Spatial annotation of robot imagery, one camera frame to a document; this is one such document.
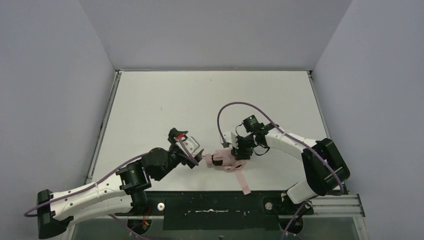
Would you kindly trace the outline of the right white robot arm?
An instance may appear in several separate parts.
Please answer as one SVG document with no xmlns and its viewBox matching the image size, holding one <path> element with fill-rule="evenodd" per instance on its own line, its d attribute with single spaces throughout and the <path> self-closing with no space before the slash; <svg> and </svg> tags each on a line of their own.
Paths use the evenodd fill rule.
<svg viewBox="0 0 424 240">
<path fill-rule="evenodd" d="M 288 133 L 273 123 L 260 123 L 254 115 L 242 121 L 247 135 L 223 134 L 236 160 L 248 160 L 256 147 L 280 150 L 302 162 L 306 179 L 286 190 L 284 198 L 300 204 L 316 196 L 341 194 L 351 172 L 336 144 L 329 138 L 315 140 Z"/>
</svg>

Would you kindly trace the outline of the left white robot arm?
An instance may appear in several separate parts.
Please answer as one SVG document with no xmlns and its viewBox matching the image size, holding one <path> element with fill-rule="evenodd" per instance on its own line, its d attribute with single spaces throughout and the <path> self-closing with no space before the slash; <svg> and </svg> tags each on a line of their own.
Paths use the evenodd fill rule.
<svg viewBox="0 0 424 240">
<path fill-rule="evenodd" d="M 168 141 L 168 149 L 155 147 L 137 155 L 93 183 L 59 192 L 40 191 L 36 205 L 38 238 L 56 237 L 86 219 L 144 211 L 148 206 L 145 191 L 151 188 L 152 180 L 161 181 L 179 164 L 193 169 L 202 160 L 204 150 L 187 131 L 172 128 Z"/>
</svg>

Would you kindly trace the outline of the pink folding umbrella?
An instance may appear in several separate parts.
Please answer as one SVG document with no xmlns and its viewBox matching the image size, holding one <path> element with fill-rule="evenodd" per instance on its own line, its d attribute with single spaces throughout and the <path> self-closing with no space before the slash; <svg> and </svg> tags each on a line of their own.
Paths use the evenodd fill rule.
<svg viewBox="0 0 424 240">
<path fill-rule="evenodd" d="M 248 186 L 248 182 L 242 172 L 247 161 L 236 160 L 232 155 L 231 148 L 217 149 L 214 154 L 205 154 L 203 156 L 208 167 L 217 167 L 228 173 L 234 173 L 244 195 L 249 195 L 252 191 Z"/>
</svg>

